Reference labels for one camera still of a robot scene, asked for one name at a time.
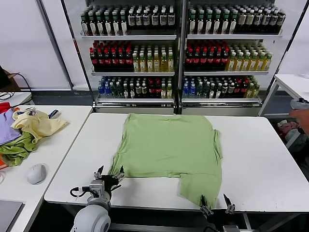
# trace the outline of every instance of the person's hand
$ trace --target person's hand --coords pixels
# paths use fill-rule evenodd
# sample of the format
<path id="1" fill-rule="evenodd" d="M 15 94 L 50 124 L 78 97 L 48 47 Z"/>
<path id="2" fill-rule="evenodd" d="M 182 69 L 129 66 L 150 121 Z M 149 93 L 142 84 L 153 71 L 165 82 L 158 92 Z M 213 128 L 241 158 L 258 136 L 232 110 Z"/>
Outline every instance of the person's hand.
<path id="1" fill-rule="evenodd" d="M 306 110 L 292 110 L 291 117 L 296 117 L 299 120 L 300 127 L 306 134 L 309 134 L 309 109 Z"/>

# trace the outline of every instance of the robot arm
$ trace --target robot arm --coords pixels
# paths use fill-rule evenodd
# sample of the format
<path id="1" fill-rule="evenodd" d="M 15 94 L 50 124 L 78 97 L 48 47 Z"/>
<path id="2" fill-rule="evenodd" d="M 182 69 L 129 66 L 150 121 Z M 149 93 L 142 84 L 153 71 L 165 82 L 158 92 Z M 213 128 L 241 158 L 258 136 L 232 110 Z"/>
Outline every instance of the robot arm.
<path id="1" fill-rule="evenodd" d="M 80 210 L 74 219 L 74 227 L 71 232 L 106 232 L 111 224 L 108 212 L 111 209 L 112 191 L 121 187 L 119 183 L 124 179 L 125 172 L 121 167 L 116 175 L 102 175 L 103 166 L 94 173 L 95 180 L 92 180 L 87 187 L 76 187 L 71 189 L 73 197 L 82 197 L 86 192 L 91 196 L 87 199 L 87 206 Z M 82 190 L 77 196 L 74 191 Z"/>

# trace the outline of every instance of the yellow cloth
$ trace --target yellow cloth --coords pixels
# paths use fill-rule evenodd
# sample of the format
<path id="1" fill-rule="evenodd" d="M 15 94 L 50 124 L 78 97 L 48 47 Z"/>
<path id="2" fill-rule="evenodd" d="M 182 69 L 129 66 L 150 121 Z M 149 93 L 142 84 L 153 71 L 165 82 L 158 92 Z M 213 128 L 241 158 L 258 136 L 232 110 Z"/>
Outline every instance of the yellow cloth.
<path id="1" fill-rule="evenodd" d="M 67 124 L 61 119 L 49 119 L 46 113 L 38 110 L 25 110 L 23 114 L 13 113 L 15 122 L 11 125 L 14 129 L 21 129 L 33 135 L 33 144 L 36 144 L 42 137 L 50 136 Z"/>

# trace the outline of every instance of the green cloth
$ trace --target green cloth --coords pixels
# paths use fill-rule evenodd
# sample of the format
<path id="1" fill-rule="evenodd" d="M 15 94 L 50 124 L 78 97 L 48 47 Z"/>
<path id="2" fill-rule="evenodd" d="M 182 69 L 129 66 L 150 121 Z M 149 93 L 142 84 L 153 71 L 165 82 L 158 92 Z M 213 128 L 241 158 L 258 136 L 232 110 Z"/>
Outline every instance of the green cloth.
<path id="1" fill-rule="evenodd" d="M 36 149 L 36 146 L 31 142 L 34 139 L 33 135 L 23 131 L 22 136 L 14 141 L 0 146 L 0 154 L 3 154 L 3 161 L 9 166 L 17 166 L 29 153 Z"/>
<path id="2" fill-rule="evenodd" d="M 180 194 L 214 208 L 222 181 L 219 132 L 204 116 L 129 114 L 109 171 L 126 177 L 179 177 Z"/>

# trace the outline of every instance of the purple cloth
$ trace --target purple cloth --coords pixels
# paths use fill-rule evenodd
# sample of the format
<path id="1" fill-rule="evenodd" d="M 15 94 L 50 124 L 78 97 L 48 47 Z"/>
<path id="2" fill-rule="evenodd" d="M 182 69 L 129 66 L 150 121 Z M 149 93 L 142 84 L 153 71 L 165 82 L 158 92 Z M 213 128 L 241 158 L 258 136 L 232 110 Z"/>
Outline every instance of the purple cloth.
<path id="1" fill-rule="evenodd" d="M 21 136 L 19 130 L 13 129 L 11 125 L 15 122 L 12 118 L 13 109 L 0 114 L 0 145 L 13 141 Z"/>

